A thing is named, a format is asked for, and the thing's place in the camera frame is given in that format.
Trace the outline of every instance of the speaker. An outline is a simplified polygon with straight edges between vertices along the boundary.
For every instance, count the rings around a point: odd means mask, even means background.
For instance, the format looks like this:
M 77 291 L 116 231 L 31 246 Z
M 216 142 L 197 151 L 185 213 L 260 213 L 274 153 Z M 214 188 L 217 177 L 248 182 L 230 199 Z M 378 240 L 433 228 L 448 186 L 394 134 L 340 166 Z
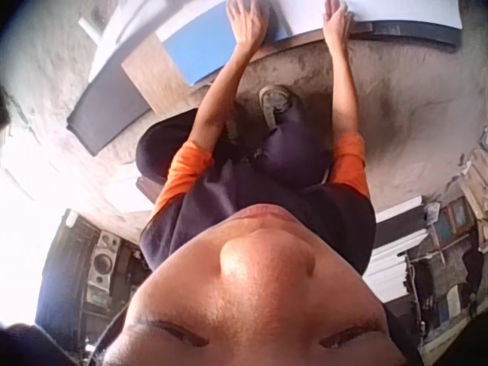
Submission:
M 117 256 L 122 246 L 122 239 L 112 233 L 102 231 L 100 239 L 91 255 L 91 267 L 88 284 L 111 293 Z

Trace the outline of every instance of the concrete floor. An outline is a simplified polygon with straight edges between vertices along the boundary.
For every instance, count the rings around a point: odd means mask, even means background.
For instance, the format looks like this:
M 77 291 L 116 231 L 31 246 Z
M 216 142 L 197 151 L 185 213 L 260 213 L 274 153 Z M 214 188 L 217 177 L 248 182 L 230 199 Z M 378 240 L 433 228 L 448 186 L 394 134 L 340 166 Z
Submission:
M 118 213 L 104 199 L 103 187 L 118 166 L 133 161 L 139 136 L 164 116 L 147 114 L 96 158 L 66 130 L 66 117 L 87 84 L 95 54 L 77 21 L 83 15 L 103 25 L 114 4 L 30 2 L 0 43 L 0 79 L 16 101 L 14 119 L 27 120 L 69 185 L 66 204 L 102 229 L 137 242 L 148 213 Z M 351 42 L 376 210 L 419 194 L 449 201 L 456 191 L 446 186 L 487 123 L 488 4 L 461 4 L 463 46 L 457 53 L 411 43 Z M 251 130 L 264 126 L 257 93 L 267 84 L 292 87 L 315 125 L 327 130 L 332 70 L 325 44 L 289 50 L 249 67 L 238 99 L 249 112 Z

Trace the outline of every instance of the orange sleeve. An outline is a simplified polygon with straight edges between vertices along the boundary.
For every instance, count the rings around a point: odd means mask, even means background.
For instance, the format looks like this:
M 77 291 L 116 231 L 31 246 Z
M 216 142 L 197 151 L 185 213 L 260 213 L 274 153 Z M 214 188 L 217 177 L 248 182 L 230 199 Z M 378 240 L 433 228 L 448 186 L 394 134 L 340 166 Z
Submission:
M 171 199 L 186 193 L 202 173 L 212 165 L 212 154 L 191 141 L 183 144 L 169 168 L 168 180 L 162 189 L 151 217 L 162 210 Z
M 364 171 L 362 136 L 359 133 L 344 133 L 334 146 L 333 158 L 330 182 L 349 185 L 369 198 L 369 188 Z

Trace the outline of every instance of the blue board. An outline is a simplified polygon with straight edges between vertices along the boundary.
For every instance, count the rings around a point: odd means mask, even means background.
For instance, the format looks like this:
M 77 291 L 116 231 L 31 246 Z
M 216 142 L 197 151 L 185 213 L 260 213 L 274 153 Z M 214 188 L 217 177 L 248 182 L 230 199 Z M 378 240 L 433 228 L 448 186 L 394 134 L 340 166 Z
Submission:
M 286 27 L 271 12 L 265 43 L 290 36 Z M 232 56 L 236 40 L 223 2 L 186 24 L 162 43 L 189 85 L 195 85 L 223 67 Z

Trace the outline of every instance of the lip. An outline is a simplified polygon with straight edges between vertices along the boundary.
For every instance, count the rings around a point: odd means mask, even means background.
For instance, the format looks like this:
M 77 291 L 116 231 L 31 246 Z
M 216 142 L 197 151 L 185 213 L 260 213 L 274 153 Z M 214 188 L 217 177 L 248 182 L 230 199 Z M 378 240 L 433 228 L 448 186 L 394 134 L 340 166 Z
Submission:
M 229 217 L 228 221 L 257 219 L 266 216 L 277 217 L 278 219 L 288 221 L 290 223 L 300 223 L 295 216 L 286 211 L 283 207 L 275 206 L 273 204 L 256 204 L 254 206 L 247 207 Z

